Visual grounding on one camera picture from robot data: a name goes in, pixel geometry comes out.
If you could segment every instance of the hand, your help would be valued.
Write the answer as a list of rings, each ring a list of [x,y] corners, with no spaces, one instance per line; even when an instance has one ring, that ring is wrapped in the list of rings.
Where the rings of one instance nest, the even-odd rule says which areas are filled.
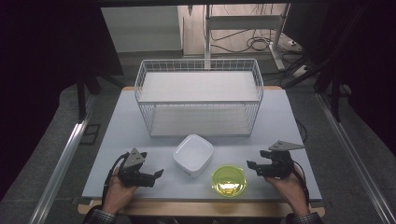
[[[103,205],[102,209],[103,211],[113,215],[116,215],[132,200],[134,193],[137,190],[137,186],[132,186],[130,188],[123,186],[122,182],[117,176],[118,172],[119,168],[117,167],[110,179],[105,204]]]
[[[275,179],[272,177],[265,177],[264,179],[270,183],[279,195],[290,205],[295,216],[302,217],[311,213],[306,206],[305,195],[301,183],[295,174],[290,174],[283,179]]]

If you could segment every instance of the white bowl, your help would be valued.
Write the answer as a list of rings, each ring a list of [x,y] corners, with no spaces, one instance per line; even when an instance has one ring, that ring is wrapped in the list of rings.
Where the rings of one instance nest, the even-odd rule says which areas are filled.
[[[212,144],[196,134],[190,134],[173,152],[173,158],[183,171],[196,177],[210,163],[212,154]]]

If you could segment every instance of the yellow bowl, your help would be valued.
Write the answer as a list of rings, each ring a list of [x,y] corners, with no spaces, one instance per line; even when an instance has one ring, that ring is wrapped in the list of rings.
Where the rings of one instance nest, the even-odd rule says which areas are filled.
[[[212,189],[225,197],[234,197],[247,186],[244,170],[233,165],[222,165],[212,174]]]

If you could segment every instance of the white wire basket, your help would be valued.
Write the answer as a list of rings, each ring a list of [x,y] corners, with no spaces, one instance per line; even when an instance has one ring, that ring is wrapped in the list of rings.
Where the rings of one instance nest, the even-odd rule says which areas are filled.
[[[151,136],[249,136],[263,85],[254,59],[145,60],[134,94]]]

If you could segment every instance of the wrist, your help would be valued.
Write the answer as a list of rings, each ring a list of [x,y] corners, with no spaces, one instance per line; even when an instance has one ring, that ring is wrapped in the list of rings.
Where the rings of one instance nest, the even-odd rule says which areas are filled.
[[[309,208],[306,205],[303,206],[298,206],[298,207],[292,207],[293,214],[296,217],[304,217],[306,215],[311,214],[311,211],[309,211]]]
[[[109,206],[106,206],[106,205],[103,206],[102,211],[104,211],[106,213],[109,213],[109,214],[111,214],[113,216],[116,216],[117,213],[119,212],[117,209],[109,207]]]

